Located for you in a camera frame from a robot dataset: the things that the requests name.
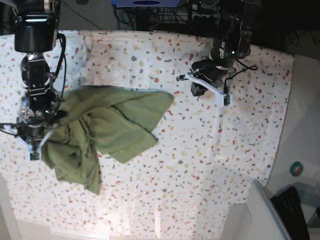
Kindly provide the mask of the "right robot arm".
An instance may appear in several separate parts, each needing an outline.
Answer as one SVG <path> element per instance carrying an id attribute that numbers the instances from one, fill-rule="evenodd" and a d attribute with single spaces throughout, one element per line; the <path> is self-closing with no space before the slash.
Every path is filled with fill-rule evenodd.
<path id="1" fill-rule="evenodd" d="M 45 128 L 52 127 L 60 113 L 63 93 L 54 88 L 62 64 L 66 62 L 66 37 L 58 32 L 61 2 L 59 0 L 4 0 L 15 14 L 14 49 L 24 53 L 21 77 L 26 92 L 21 99 L 15 129 L 16 138 L 28 145 L 44 138 Z M 44 54 L 54 49 L 56 42 L 61 53 L 55 71 L 51 71 Z"/>

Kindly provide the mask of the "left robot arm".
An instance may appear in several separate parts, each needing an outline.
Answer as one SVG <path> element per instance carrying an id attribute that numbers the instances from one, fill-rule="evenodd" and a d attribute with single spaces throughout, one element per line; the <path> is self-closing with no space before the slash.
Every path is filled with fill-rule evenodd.
<path id="1" fill-rule="evenodd" d="M 207 59 L 191 65 L 192 76 L 215 88 L 230 93 L 230 81 L 235 74 L 235 61 L 251 53 L 252 26 L 258 11 L 256 0 L 220 0 L 217 33 Z"/>

